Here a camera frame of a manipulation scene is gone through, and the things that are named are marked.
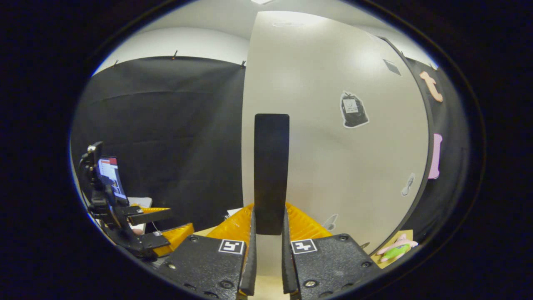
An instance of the plush toy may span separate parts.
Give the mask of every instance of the plush toy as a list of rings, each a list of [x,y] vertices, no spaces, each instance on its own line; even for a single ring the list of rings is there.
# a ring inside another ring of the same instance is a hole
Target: plush toy
[[[416,247],[418,245],[417,242],[410,241],[407,239],[407,236],[405,234],[402,234],[394,244],[385,247],[378,251],[376,254],[381,255],[384,254],[381,258],[380,262],[386,262],[387,260],[391,258],[400,258],[402,257],[407,250],[409,250],[412,247]]]

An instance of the pink sticker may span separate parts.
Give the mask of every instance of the pink sticker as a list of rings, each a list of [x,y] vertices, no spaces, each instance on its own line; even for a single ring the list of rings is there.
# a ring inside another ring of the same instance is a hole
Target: pink sticker
[[[439,176],[439,160],[440,160],[440,143],[442,136],[435,133],[433,135],[433,159],[431,160],[431,169],[428,179],[437,179]]]

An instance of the screw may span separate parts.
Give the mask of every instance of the screw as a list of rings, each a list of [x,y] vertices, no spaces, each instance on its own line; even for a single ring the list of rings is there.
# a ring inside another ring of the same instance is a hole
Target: screw
[[[308,280],[303,285],[305,285],[308,288],[314,288],[315,286],[318,285],[318,282],[316,282],[314,280]]]
[[[233,287],[233,283],[227,281],[227,280],[223,280],[220,282],[220,286],[225,288],[225,289],[230,289]]]

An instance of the black curtain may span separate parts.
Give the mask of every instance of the black curtain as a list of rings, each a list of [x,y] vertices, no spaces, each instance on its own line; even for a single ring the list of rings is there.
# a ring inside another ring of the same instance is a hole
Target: black curtain
[[[179,57],[136,59],[97,73],[72,125],[75,163],[102,140],[103,155],[117,157],[127,196],[173,209],[172,219],[156,222],[159,230],[219,224],[226,210],[243,206],[244,73],[230,62]]]
[[[412,229],[414,240],[421,243],[451,214],[466,184],[470,156],[470,138],[465,110],[446,71],[407,58],[422,96],[431,107],[433,132],[442,136],[440,145],[439,177],[427,181],[424,193],[402,230]],[[420,78],[426,71],[436,82],[443,101],[433,99],[427,84]]]

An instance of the ceiling light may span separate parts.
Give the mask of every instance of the ceiling light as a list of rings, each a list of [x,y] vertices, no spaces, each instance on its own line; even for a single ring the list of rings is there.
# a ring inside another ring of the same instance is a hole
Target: ceiling light
[[[255,2],[257,4],[266,4],[269,3],[272,0],[252,0],[252,2]]]

